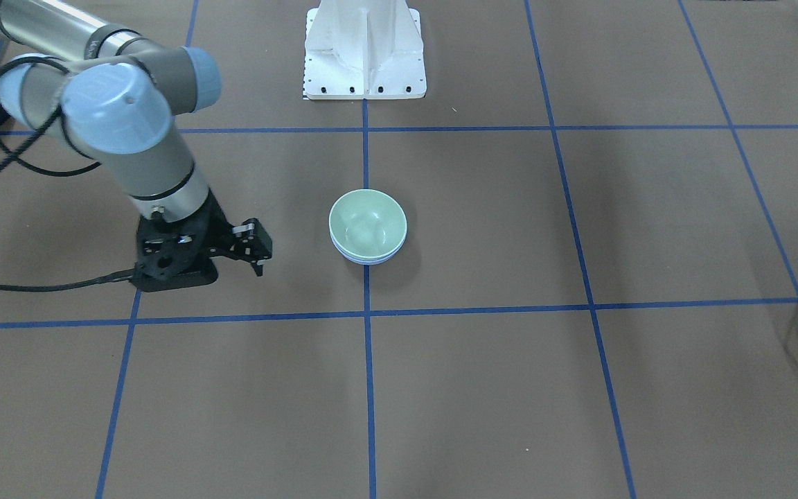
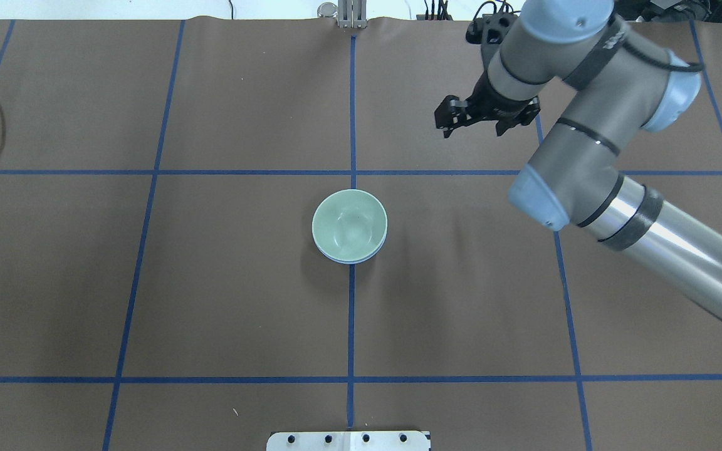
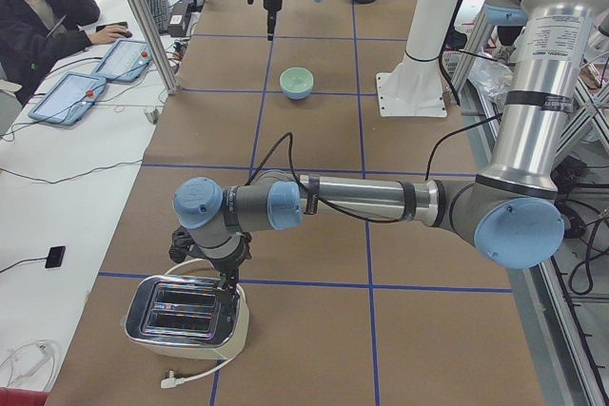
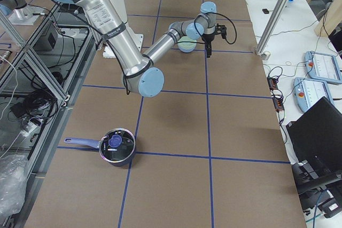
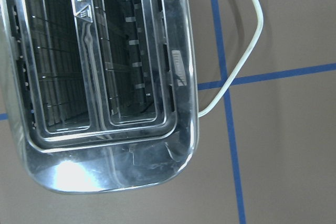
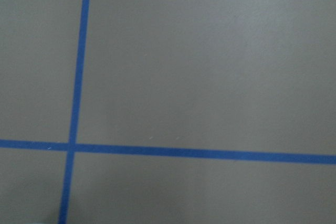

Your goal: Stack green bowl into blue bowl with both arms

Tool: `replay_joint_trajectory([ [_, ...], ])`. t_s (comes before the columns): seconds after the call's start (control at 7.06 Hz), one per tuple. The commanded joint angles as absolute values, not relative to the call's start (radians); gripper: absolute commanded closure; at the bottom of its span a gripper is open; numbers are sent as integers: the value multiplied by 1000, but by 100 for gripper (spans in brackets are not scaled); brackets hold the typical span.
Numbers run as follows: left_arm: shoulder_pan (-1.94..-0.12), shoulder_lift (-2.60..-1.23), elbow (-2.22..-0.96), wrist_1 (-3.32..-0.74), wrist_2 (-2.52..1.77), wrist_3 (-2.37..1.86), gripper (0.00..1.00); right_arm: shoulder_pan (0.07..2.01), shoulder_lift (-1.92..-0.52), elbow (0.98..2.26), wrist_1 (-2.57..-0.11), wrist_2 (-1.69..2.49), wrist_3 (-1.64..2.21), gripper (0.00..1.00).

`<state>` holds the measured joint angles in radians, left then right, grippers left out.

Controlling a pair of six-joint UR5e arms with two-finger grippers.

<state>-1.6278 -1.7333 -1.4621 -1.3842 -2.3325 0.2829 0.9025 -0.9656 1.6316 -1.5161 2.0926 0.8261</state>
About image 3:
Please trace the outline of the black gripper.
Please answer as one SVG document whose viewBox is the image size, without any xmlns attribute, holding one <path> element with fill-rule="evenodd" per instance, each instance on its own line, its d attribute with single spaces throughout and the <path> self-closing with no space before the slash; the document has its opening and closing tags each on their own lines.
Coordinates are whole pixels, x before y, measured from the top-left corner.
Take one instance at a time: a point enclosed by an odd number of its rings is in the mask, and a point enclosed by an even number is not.
<svg viewBox="0 0 609 406">
<path fill-rule="evenodd" d="M 216 295 L 220 300 L 235 300 L 239 296 L 239 268 L 251 258 L 249 239 L 234 239 L 206 256 L 220 274 Z"/>
<path fill-rule="evenodd" d="M 264 8 L 267 11 L 267 40 L 273 41 L 277 24 L 277 12 L 283 7 L 283 0 L 264 0 Z"/>
</svg>

